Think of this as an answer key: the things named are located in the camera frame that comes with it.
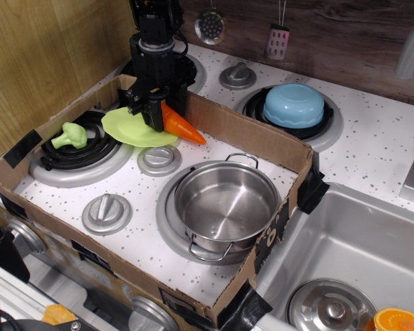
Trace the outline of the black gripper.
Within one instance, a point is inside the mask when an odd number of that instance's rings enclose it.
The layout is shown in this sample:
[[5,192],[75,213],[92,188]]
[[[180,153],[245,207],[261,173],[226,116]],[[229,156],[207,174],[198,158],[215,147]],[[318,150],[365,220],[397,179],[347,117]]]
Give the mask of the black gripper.
[[129,40],[131,60],[136,81],[129,87],[129,96],[120,92],[121,105],[131,109],[132,114],[141,112],[144,123],[156,132],[164,131],[161,100],[147,100],[147,92],[167,87],[168,106],[181,117],[186,116],[188,85],[175,79],[175,57],[183,57],[172,48],[165,52],[146,52],[140,47],[141,34],[136,33]]

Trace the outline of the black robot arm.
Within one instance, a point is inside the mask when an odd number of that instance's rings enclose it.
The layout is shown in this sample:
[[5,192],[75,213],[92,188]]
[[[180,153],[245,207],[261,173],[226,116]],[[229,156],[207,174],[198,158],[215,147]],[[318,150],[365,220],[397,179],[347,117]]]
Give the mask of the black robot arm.
[[142,114],[146,125],[162,132],[162,103],[183,117],[188,87],[197,74],[186,56],[188,42],[180,32],[184,10],[178,1],[131,1],[130,9],[137,32],[129,40],[131,64],[124,72],[136,81],[120,93],[121,104],[132,114]]

